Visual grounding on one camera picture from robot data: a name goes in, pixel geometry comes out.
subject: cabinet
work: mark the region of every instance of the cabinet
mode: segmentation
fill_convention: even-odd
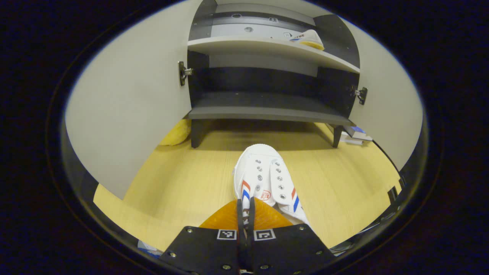
[[[304,16],[286,20],[285,13],[276,15],[277,22],[289,27],[294,22],[304,28],[312,23],[341,22],[353,31],[343,37],[339,29],[316,26],[328,49],[325,52],[264,37],[212,37],[217,8],[213,1],[187,0],[161,10],[118,35],[87,64],[73,86],[65,116],[75,153],[100,184],[122,199],[155,146],[186,115],[195,120],[222,117],[355,123],[381,147],[386,144],[384,151],[398,158],[394,163],[402,168],[421,129],[422,113],[421,119],[419,115],[412,119],[412,112],[421,110],[421,102],[402,66],[378,42],[368,40],[367,34],[335,15],[305,14],[309,19],[304,22]],[[327,37],[336,37],[338,43]],[[357,48],[359,41],[367,46]],[[390,58],[389,63],[380,66],[382,62],[369,56],[371,50],[376,51],[375,58]],[[350,54],[355,51],[356,57]],[[241,60],[225,65],[230,54]],[[254,67],[250,60],[257,56],[267,58]],[[283,64],[268,62],[282,59],[286,60]],[[183,86],[179,82],[180,61],[195,69]],[[382,75],[386,71],[401,82],[386,81]],[[247,77],[252,81],[229,81]],[[369,89],[365,105],[359,105],[353,93],[362,85]],[[386,108],[390,101],[403,102],[408,108]],[[370,119],[372,110],[375,121]],[[402,152],[391,146],[397,137],[385,130],[388,127],[407,132],[408,145]]]

